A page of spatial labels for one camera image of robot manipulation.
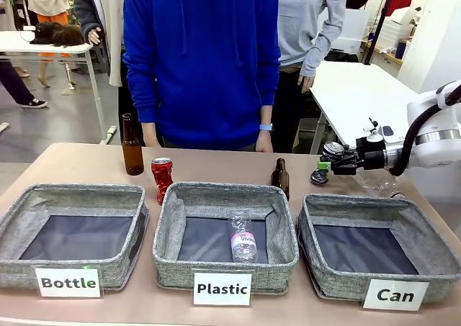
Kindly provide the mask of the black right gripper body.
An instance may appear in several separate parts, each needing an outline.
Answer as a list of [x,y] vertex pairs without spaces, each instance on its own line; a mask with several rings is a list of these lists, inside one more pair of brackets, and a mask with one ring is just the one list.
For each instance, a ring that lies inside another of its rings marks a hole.
[[375,170],[385,167],[385,141],[370,142],[366,137],[356,139],[357,167]]

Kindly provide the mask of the small crushed drink can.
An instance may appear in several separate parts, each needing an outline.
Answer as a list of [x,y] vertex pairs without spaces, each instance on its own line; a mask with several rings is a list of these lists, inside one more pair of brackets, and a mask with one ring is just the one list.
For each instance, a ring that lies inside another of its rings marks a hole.
[[310,175],[310,182],[316,186],[323,186],[328,183],[328,170],[315,169]]

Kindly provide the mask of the clear plastic bottle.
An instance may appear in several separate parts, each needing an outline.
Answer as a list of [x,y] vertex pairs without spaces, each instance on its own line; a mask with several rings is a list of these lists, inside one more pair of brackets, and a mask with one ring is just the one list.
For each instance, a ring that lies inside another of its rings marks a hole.
[[397,178],[386,170],[360,171],[355,179],[372,197],[405,199]]

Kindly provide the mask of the crushed red drink can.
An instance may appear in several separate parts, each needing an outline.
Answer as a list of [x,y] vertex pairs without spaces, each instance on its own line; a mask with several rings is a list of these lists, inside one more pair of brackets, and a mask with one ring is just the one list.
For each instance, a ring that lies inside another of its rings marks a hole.
[[151,161],[151,171],[156,182],[158,192],[157,192],[157,202],[162,205],[166,190],[173,183],[171,172],[172,172],[172,160],[170,158],[155,158]]

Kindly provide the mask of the tall brown glass bottle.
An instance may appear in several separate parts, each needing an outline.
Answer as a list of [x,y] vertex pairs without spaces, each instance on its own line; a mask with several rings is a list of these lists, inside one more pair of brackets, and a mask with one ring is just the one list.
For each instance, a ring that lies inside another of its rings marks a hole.
[[135,125],[130,113],[122,116],[123,139],[122,151],[125,170],[130,176],[137,176],[144,172],[142,146],[135,132]]

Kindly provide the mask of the grey fabric basket can sign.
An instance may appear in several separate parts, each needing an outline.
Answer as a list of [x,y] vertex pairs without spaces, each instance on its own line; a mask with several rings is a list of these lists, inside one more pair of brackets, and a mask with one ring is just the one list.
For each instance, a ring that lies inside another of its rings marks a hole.
[[371,280],[426,282],[425,303],[444,300],[461,259],[429,218],[405,199],[308,194],[297,218],[316,289],[362,301]]

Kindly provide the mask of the grey fabric basket plastic sign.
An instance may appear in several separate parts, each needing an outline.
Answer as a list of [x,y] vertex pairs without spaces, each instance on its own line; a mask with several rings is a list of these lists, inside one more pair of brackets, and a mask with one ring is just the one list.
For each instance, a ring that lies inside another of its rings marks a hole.
[[[256,237],[256,263],[236,263],[230,213],[244,211]],[[255,294],[285,294],[299,259],[287,197],[274,186],[177,182],[168,188],[153,240],[158,285],[192,289],[194,273],[251,273]]]

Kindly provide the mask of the grey fabric basket bottle sign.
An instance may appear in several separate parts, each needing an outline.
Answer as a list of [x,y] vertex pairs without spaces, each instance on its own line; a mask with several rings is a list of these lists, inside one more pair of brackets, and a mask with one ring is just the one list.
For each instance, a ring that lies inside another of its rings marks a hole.
[[0,288],[36,288],[36,268],[88,267],[103,289],[124,289],[148,226],[145,196],[132,185],[29,187],[0,216]]

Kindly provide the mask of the person's right hand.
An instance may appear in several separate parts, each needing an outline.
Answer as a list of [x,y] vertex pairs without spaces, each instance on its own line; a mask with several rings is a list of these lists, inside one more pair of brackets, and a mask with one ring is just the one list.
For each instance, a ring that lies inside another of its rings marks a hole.
[[156,124],[154,122],[142,122],[141,127],[143,131],[143,141],[146,147],[159,147],[160,143],[156,132]]

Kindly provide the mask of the plastic bottle pink label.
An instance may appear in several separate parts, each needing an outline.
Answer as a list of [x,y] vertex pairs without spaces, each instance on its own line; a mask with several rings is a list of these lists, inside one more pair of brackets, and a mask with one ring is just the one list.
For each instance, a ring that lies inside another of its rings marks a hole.
[[230,248],[236,263],[256,263],[258,248],[252,221],[244,211],[233,211],[229,217]]

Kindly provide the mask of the white storage boxes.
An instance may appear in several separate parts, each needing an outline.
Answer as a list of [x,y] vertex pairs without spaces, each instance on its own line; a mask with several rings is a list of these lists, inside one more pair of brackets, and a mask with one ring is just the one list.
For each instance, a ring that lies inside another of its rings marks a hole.
[[380,48],[396,47],[400,40],[406,40],[410,37],[412,30],[412,24],[399,24],[391,18],[386,17],[382,24],[376,46]]

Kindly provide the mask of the person in grey hoodie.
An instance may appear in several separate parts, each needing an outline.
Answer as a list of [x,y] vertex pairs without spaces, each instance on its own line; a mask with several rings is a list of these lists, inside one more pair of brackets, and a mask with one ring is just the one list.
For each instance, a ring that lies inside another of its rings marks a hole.
[[279,81],[272,110],[273,151],[291,153],[303,95],[342,31],[346,0],[279,0]]

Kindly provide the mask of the white sign reading Plastic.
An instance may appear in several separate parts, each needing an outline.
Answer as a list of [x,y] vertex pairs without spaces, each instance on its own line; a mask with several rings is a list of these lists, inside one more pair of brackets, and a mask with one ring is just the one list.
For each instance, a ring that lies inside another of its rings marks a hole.
[[193,305],[211,307],[249,307],[251,273],[194,273]]

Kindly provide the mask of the black furry bag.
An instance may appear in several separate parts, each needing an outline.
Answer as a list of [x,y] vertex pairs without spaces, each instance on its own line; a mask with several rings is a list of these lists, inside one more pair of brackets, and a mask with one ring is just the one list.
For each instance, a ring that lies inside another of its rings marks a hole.
[[35,37],[30,43],[69,47],[84,44],[84,39],[78,25],[43,22],[35,26]]

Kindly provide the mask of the white table with metal legs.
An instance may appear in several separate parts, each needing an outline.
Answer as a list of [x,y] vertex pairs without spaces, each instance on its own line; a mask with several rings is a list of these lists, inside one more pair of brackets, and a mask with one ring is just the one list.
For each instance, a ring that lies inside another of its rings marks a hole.
[[89,71],[91,89],[101,132],[99,144],[109,144],[117,131],[117,127],[106,125],[104,119],[102,100],[99,95],[94,67],[91,61],[90,50],[92,46],[86,43],[68,47],[32,44],[29,39],[33,40],[33,36],[33,32],[29,31],[1,31],[0,52],[6,53],[6,57],[0,57],[0,60],[7,58],[33,62],[49,60],[51,62],[72,62],[86,65]]

